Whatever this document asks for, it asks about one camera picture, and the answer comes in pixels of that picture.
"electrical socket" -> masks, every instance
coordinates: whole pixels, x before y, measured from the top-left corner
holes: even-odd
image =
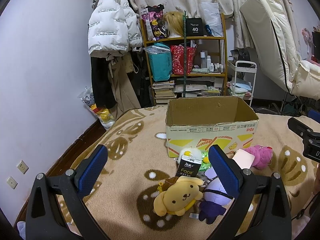
[[[23,160],[20,161],[20,163],[17,165],[17,168],[23,173],[25,174],[27,172],[27,170],[29,169],[29,167],[24,163]]]
[[[9,177],[8,179],[7,179],[7,183],[9,184],[9,186],[11,187],[11,188],[13,188],[13,189],[15,189],[16,188],[16,186],[18,185],[18,183],[13,179],[13,177]]]

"silver screw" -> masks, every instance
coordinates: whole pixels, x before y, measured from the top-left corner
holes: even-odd
[[[74,173],[73,169],[69,169],[69,170],[66,171],[66,175],[67,176],[71,176],[73,173]]]
[[[251,171],[249,169],[243,169],[242,172],[245,174],[245,175],[250,175],[251,174]]]
[[[43,178],[43,173],[39,173],[36,178],[37,179],[42,179]]]
[[[275,172],[275,173],[273,174],[273,176],[274,176],[276,179],[279,179],[279,178],[281,177],[278,172]]]

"beige fleece blanket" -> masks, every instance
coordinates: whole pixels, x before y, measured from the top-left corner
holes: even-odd
[[[158,183],[175,175],[176,162],[169,158],[166,148],[166,106],[154,106],[127,112],[96,143],[84,151],[72,168],[88,157],[98,144],[108,148],[108,161],[91,194],[84,202],[98,224],[113,239],[207,239],[221,221],[212,225],[184,216],[158,217],[153,211]],[[272,162],[255,174],[271,175],[279,172],[286,187],[295,215],[307,202],[313,189],[317,163],[302,156],[302,140],[289,131],[287,116],[258,114],[259,124],[253,145],[270,146]],[[320,132],[320,124],[307,117],[300,121]],[[249,212],[239,230],[246,231],[254,214],[258,197],[254,197]],[[67,222],[73,222],[65,202],[59,197]]]

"white puffer jacket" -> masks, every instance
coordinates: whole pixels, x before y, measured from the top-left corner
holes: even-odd
[[[91,57],[120,57],[142,45],[137,16],[128,0],[99,0],[89,20],[88,48]]]

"yellow plush toy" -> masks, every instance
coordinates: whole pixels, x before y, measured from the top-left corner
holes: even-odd
[[[202,199],[199,186],[203,183],[201,179],[186,176],[166,179],[164,184],[160,184],[160,194],[153,202],[156,214],[160,217],[167,213],[182,216],[196,200]]]

